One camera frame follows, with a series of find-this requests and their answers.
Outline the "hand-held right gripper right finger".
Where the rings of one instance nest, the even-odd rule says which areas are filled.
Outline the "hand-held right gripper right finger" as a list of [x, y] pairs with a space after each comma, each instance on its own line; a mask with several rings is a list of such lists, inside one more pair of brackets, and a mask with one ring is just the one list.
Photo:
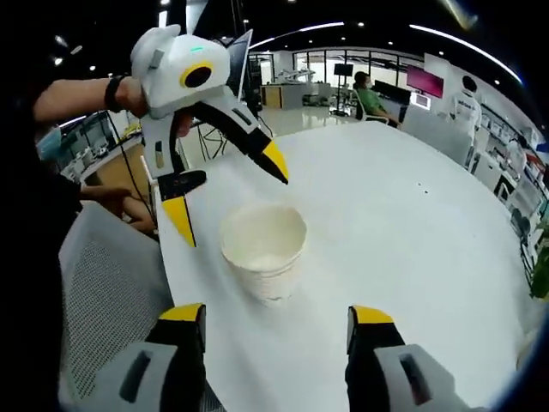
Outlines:
[[346, 384], [351, 411], [460, 411], [455, 380], [387, 313], [348, 307]]

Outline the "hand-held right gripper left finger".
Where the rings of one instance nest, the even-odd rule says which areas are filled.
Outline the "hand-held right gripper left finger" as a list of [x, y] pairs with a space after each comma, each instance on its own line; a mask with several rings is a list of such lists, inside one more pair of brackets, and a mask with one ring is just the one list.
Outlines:
[[89, 411], [198, 411], [206, 386], [206, 306], [162, 313], [142, 342], [105, 364], [87, 400]]

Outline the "person's left hand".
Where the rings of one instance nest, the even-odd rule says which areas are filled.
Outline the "person's left hand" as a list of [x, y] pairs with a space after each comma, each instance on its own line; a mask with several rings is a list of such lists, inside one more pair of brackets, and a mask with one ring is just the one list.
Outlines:
[[139, 80], [126, 76], [121, 79], [115, 93], [117, 104], [125, 111], [131, 112], [137, 118], [148, 114], [146, 98]]

